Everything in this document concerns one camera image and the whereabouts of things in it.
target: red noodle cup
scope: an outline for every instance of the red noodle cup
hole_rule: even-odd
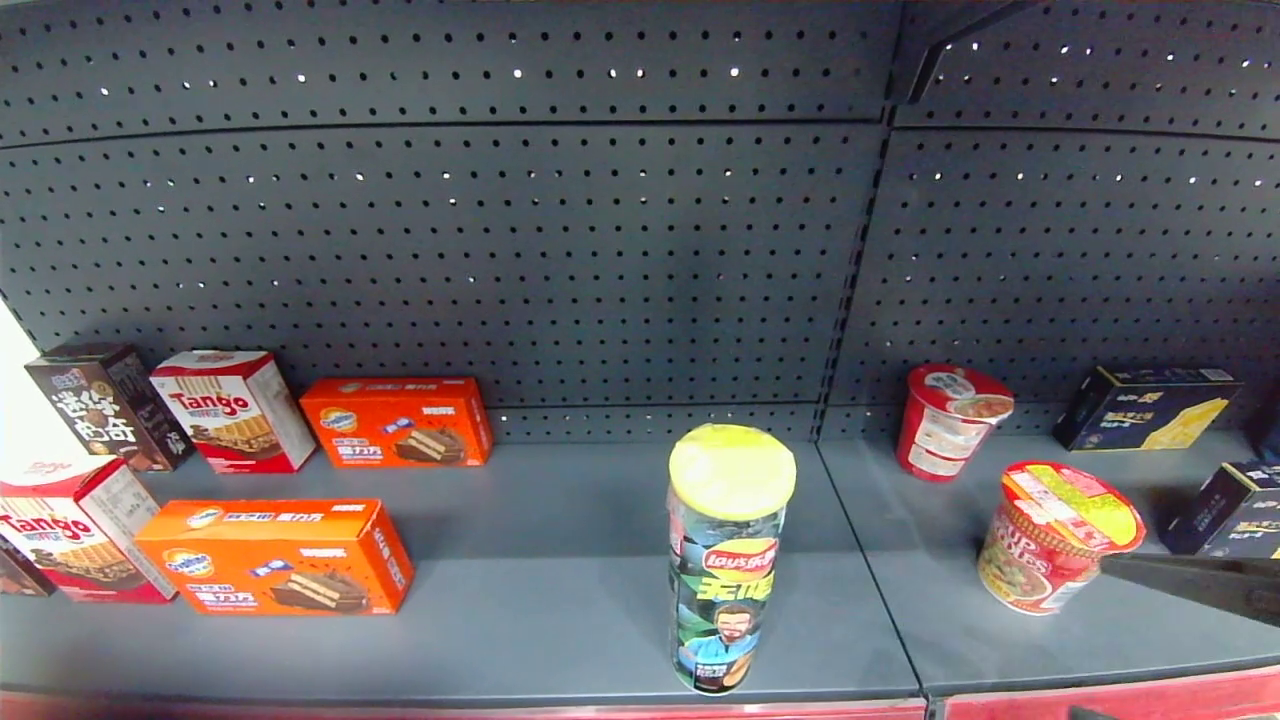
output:
[[[1102,557],[1142,544],[1147,530],[1123,495],[1059,462],[1016,462],[1001,479],[978,556],[991,594],[1027,615],[1052,615],[1098,575]]]
[[[1014,395],[977,370],[933,363],[906,377],[910,391],[897,461],[916,478],[955,479],[982,441],[1014,411]]]

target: orange box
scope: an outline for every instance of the orange box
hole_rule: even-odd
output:
[[[335,468],[484,465],[493,448],[475,378],[326,378],[301,405]]]
[[[413,580],[372,498],[175,500],[134,542],[214,615],[390,615]]]

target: chip canister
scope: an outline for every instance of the chip canister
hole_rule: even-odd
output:
[[[669,471],[672,664],[694,691],[722,694],[755,657],[795,456],[764,430],[707,424],[676,443]]]

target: store shelf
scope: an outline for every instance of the store shelf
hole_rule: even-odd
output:
[[[1280,629],[1102,577],[1053,618],[1005,609],[974,570],[1018,460],[1074,464],[1112,482],[1148,527],[1194,496],[1224,460],[1252,457],[1231,434],[1194,448],[1068,454],[1047,437],[995,437],[955,483],[904,473],[893,439],[820,443],[872,571],[931,696],[1062,688],[1233,670],[1280,661]],[[1165,552],[1148,534],[1139,552]]]
[[[812,445],[758,665],[732,703],[918,694]],[[669,445],[508,445],[480,469],[150,475],[175,497],[381,497],[417,579],[389,618],[210,618],[170,606],[0,601],[8,691],[242,703],[689,703],[667,660]]]

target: pegboard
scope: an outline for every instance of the pegboard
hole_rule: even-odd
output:
[[[831,401],[900,405],[951,361],[1020,402],[1070,398],[1094,363],[1280,361],[1274,143],[1032,131],[895,131]]]
[[[737,423],[817,439],[815,404],[490,409],[498,442],[675,442],[703,423]]]
[[[951,41],[899,126],[1280,137],[1280,9],[1060,0]]]
[[[328,128],[0,154],[41,348],[268,347],[492,406],[814,402],[870,124]]]
[[[0,145],[369,123],[878,119],[896,3],[0,10]]]

